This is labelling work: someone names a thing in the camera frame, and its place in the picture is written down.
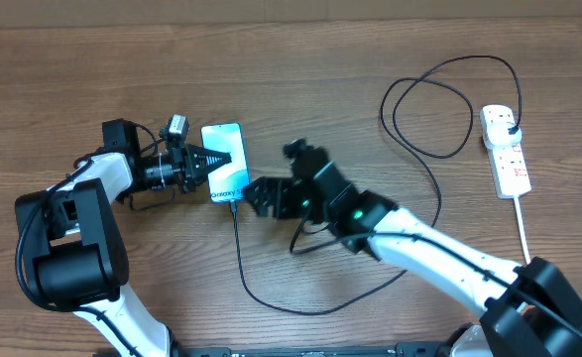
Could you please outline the blue Samsung Galaxy phone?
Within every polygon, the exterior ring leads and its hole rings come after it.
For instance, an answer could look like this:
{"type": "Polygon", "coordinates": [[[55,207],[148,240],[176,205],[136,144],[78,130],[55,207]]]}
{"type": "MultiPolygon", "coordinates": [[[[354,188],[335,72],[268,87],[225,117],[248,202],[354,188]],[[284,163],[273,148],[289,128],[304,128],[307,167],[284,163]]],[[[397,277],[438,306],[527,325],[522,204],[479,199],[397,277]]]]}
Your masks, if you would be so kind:
{"type": "Polygon", "coordinates": [[[204,149],[228,154],[230,162],[208,175],[210,200],[213,203],[238,201],[244,198],[243,188],[250,183],[242,127],[224,123],[201,128],[204,149]]]}

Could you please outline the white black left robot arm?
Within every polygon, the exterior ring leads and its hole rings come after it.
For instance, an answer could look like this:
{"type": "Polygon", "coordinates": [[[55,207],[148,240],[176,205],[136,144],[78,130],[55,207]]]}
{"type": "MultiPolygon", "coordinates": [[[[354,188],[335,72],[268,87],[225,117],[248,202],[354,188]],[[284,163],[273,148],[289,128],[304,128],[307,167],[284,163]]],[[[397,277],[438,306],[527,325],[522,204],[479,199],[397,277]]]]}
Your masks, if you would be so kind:
{"type": "Polygon", "coordinates": [[[231,157],[188,144],[188,121],[181,115],[146,148],[139,142],[141,128],[125,119],[103,123],[102,147],[79,159],[72,174],[16,200],[15,271],[30,302],[86,320],[119,355],[183,356],[175,335],[130,285],[112,205],[147,190],[193,192],[231,157]]]}

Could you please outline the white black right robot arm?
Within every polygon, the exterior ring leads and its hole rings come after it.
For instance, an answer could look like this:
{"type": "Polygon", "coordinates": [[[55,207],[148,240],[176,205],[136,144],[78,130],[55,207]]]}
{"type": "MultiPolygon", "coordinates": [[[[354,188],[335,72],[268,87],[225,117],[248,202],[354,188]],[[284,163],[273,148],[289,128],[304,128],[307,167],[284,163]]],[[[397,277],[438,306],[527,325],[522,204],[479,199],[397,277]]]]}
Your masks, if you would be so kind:
{"type": "Polygon", "coordinates": [[[396,202],[359,191],[323,148],[287,144],[288,178],[260,177],[243,189],[260,216],[326,223],[354,253],[401,267],[474,314],[481,348],[460,338],[451,354],[582,356],[582,299],[552,263],[527,265],[478,251],[425,224],[396,202]]]}

